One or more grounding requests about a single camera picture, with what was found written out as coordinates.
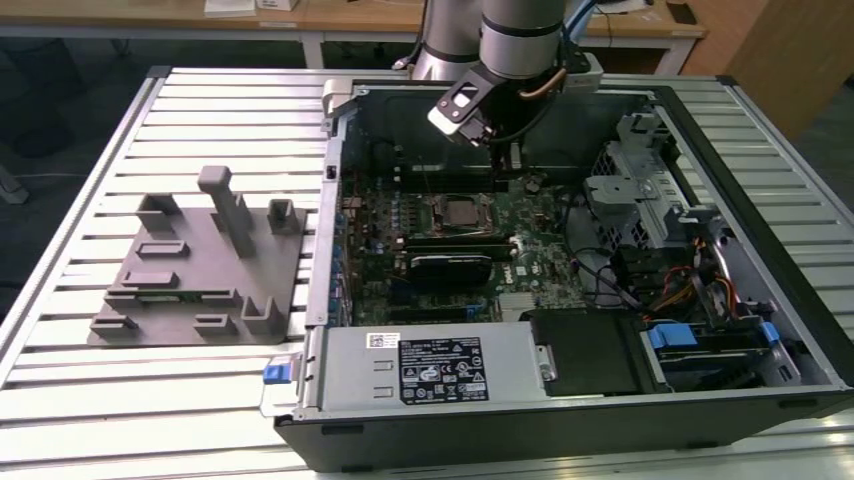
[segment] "power supply label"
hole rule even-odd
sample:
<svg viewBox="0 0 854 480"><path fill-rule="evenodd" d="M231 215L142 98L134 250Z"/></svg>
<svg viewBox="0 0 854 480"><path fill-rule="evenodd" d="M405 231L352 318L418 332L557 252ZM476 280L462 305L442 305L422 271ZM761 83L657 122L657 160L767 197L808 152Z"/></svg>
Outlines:
<svg viewBox="0 0 854 480"><path fill-rule="evenodd" d="M401 340L401 401L408 405L490 399L481 338Z"/></svg>

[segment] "chip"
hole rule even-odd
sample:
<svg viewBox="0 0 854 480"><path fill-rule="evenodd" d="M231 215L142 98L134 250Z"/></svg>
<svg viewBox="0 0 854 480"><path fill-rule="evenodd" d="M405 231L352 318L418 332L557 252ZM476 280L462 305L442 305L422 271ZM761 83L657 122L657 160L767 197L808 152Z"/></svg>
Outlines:
<svg viewBox="0 0 854 480"><path fill-rule="evenodd" d="M478 206L473 198L449 199L446 205L446 223L453 226L478 226Z"/></svg>

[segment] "blue tab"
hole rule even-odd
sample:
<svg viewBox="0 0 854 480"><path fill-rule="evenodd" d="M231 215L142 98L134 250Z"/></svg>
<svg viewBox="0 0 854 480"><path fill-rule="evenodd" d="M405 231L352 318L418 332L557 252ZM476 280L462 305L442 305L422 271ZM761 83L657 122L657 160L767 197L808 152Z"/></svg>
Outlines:
<svg viewBox="0 0 854 480"><path fill-rule="evenodd" d="M656 350L665 347L665 336L662 335L662 332L658 331L658 327L649 330L646 335L650 337L650 343Z"/></svg>
<svg viewBox="0 0 854 480"><path fill-rule="evenodd" d="M292 383L290 365L268 365L265 367L265 385L288 385Z"/></svg>
<svg viewBox="0 0 854 480"><path fill-rule="evenodd" d="M780 342L780 332L777 331L777 327L772 322L763 322L763 325L760 325L760 328L763 329L765 338L769 339L769 343L772 345Z"/></svg>
<svg viewBox="0 0 854 480"><path fill-rule="evenodd" d="M474 320L480 311L481 305L466 305L466 320Z"/></svg>
<svg viewBox="0 0 854 480"><path fill-rule="evenodd" d="M687 347L697 345L697 338L692 326L685 323L666 323L657 325L648 332L653 348Z"/></svg>

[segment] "orange wire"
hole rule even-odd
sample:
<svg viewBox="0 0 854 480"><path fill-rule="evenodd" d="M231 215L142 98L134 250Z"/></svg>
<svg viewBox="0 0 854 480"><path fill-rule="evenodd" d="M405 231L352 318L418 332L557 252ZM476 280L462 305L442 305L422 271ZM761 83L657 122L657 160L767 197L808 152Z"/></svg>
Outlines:
<svg viewBox="0 0 854 480"><path fill-rule="evenodd" d="M565 79L566 74L566 68L562 68L537 90L534 90L533 92L520 92L520 98L522 98L522 100L537 100L540 97L546 95L553 88L558 86L558 83L561 83L561 80Z"/></svg>
<svg viewBox="0 0 854 480"><path fill-rule="evenodd" d="M662 292L662 295L668 295L668 290L670 290L670 276L683 271L683 270L691 270L692 267L674 267L670 269L670 271L668 272L668 275L665 276L665 291Z"/></svg>
<svg viewBox="0 0 854 480"><path fill-rule="evenodd" d="M731 311L733 312L733 315L736 316L736 305L739 303L739 299L736 298L736 285L733 284L733 281L723 276L717 276L716 279L719 281L721 281L725 285L727 285L727 293L728 293L728 304L731 307Z"/></svg>

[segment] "aluminum extrusion table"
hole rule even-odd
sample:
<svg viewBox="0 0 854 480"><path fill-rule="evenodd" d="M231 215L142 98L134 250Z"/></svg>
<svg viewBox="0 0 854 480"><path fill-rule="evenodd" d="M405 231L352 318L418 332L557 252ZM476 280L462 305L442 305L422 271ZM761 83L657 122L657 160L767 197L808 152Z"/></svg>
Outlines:
<svg viewBox="0 0 854 480"><path fill-rule="evenodd" d="M143 193L198 193L203 165L227 165L250 205L288 196L317 208L330 78L384 71L174 69L134 100L0 328L0 479L334 479L306 469L262 417L261 372L302 348L312 280L310 215L292 335L280 346L98 349L91 316L119 271ZM854 218L739 87L712 78L609 76L670 85L843 326L854 333ZM701 185L688 162L687 178ZM854 474L854 410L801 420L724 448L381 472L377 478L744 478Z"/></svg>

